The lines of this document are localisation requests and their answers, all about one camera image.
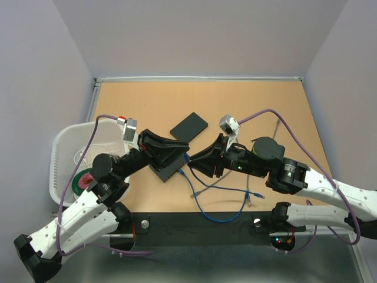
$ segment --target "blue cable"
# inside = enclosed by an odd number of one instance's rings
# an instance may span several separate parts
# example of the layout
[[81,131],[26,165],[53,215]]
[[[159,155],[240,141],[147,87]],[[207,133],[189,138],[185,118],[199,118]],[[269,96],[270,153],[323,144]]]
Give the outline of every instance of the blue cable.
[[218,222],[218,223],[226,223],[226,222],[233,221],[233,220],[235,220],[238,216],[240,216],[240,214],[241,214],[241,212],[242,212],[242,210],[243,210],[243,208],[244,208],[244,206],[245,206],[246,200],[247,200],[247,198],[248,198],[248,196],[249,196],[249,192],[248,192],[248,191],[245,190],[246,193],[245,193],[245,197],[244,197],[244,199],[243,199],[243,203],[242,203],[241,209],[240,209],[240,211],[238,211],[238,213],[237,213],[236,215],[234,215],[232,218],[230,218],[230,219],[226,219],[226,220],[215,219],[215,218],[212,218],[211,216],[209,216],[208,214],[206,214],[206,213],[202,210],[202,208],[201,208],[201,206],[200,206],[200,204],[199,204],[198,198],[197,198],[197,196],[196,196],[196,194],[195,194],[194,186],[193,186],[193,184],[191,183],[189,177],[187,177],[187,175],[183,172],[182,169],[179,169],[179,173],[181,173],[181,174],[183,175],[183,177],[185,177],[186,180],[188,181],[188,183],[190,184],[191,190],[193,191],[193,194],[194,194],[194,198],[195,198],[196,204],[197,204],[198,208],[200,209],[200,211],[202,212],[202,214],[203,214],[207,219],[209,219],[209,220],[211,220],[211,221],[214,221],[214,222]]
[[[184,154],[184,158],[186,159],[187,162],[190,161],[190,158],[189,158],[189,156],[187,155],[187,153]],[[194,172],[194,170],[193,170],[192,168],[189,167],[189,169],[190,169],[190,171],[191,171],[191,174],[195,177],[195,179],[197,179],[197,180],[198,180],[203,186],[205,186],[205,187],[213,187],[213,188],[215,188],[215,189],[220,189],[220,190],[235,190],[235,191],[237,191],[237,192],[248,193],[248,194],[253,195],[253,196],[257,197],[257,198],[264,199],[264,196],[261,195],[260,193],[254,193],[254,192],[250,192],[250,191],[248,191],[248,190],[234,189],[234,188],[232,188],[232,187],[219,187],[219,186],[210,186],[210,185],[207,185],[207,184],[204,183],[202,180],[200,180],[198,176],[196,176],[196,174],[195,174],[195,172]]]

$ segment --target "black smartphone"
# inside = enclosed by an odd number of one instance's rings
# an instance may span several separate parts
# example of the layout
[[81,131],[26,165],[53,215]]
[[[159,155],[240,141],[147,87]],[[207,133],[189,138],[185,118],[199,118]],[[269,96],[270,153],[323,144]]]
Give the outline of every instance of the black smartphone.
[[198,134],[200,134],[208,123],[199,117],[198,114],[192,112],[182,122],[170,130],[170,134],[182,142],[192,141]]

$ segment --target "cable tie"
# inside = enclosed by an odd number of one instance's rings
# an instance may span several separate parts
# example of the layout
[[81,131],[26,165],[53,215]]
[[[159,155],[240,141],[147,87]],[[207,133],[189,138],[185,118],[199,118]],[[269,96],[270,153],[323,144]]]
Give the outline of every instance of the cable tie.
[[63,224],[60,224],[60,223],[59,223],[58,218],[55,218],[54,222],[55,222],[55,224],[56,224],[57,226],[59,226],[60,229],[62,229],[65,233],[70,234],[71,236],[73,235],[73,233],[69,232],[68,230],[66,230],[66,229],[64,228]]
[[82,245],[84,246],[84,248],[85,248],[85,246],[86,246],[86,243],[85,243],[85,239],[84,239],[84,237],[80,234],[80,233],[78,233],[77,231],[76,231],[76,233],[75,234],[77,234],[80,238],[81,238],[81,240],[82,240]]
[[339,183],[338,183],[338,181],[337,180],[334,180],[334,183],[335,183],[335,188],[334,188],[334,192],[333,192],[333,194],[332,194],[332,198],[334,198],[335,197],[335,195],[338,193],[338,189],[339,189]]
[[304,213],[304,217],[305,217],[305,221],[307,220],[307,209],[308,209],[308,207],[309,207],[309,205],[307,205],[306,207],[305,207],[305,213]]

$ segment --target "table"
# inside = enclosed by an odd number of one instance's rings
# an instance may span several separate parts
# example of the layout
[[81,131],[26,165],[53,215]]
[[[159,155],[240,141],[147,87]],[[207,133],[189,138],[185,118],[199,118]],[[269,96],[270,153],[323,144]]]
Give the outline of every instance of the table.
[[[170,137],[169,131],[190,113],[196,112],[209,126],[192,142],[189,154],[195,154],[212,144],[221,133],[219,120],[225,114],[241,120],[260,110],[272,108],[280,113],[297,138],[322,166],[329,170],[325,153],[310,112],[300,81],[142,81],[102,83],[94,117],[99,114],[126,116],[138,121],[138,131],[150,129],[155,134]],[[248,148],[252,139],[272,136],[277,117],[267,113],[242,125],[239,142]],[[293,141],[281,123],[275,137],[286,148],[285,156],[308,164],[318,170],[313,162]],[[183,167],[196,190],[203,186]],[[206,183],[215,179],[198,172]],[[261,178],[250,178],[250,190],[265,195],[265,199],[252,197],[246,211],[263,211],[274,208],[276,202],[305,204],[305,199],[272,191]],[[232,172],[221,186],[246,188],[246,175]],[[180,174],[163,183],[148,167],[133,174],[130,192],[123,201],[132,212],[198,212],[189,184]],[[243,193],[209,189],[198,199],[205,211],[238,211]],[[313,200],[314,205],[322,204]]]
[[[305,242],[309,236],[302,238]],[[99,243],[108,245],[108,240],[102,238]],[[85,248],[50,283],[373,282],[363,280],[352,248],[330,235],[319,235],[307,251],[288,256],[254,245],[173,246],[153,251],[151,257],[135,259]]]

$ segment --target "cable connector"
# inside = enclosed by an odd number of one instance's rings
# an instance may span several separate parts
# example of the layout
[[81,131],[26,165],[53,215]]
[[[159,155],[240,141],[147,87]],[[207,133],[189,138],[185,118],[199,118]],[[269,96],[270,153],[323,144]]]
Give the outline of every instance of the cable connector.
[[193,193],[190,197],[193,199],[195,198],[196,196],[200,195],[201,193],[203,193],[203,191],[198,191],[196,193]]
[[260,198],[260,199],[265,199],[265,196],[259,194],[259,193],[251,193],[253,194],[253,196],[256,196],[257,198]]
[[247,207],[251,208],[251,206],[252,206],[252,199],[251,199],[251,197],[250,197],[249,194],[247,196],[246,203],[247,203]]
[[187,162],[190,161],[189,155],[188,155],[187,153],[184,154],[184,158],[185,158],[185,160],[186,160]]

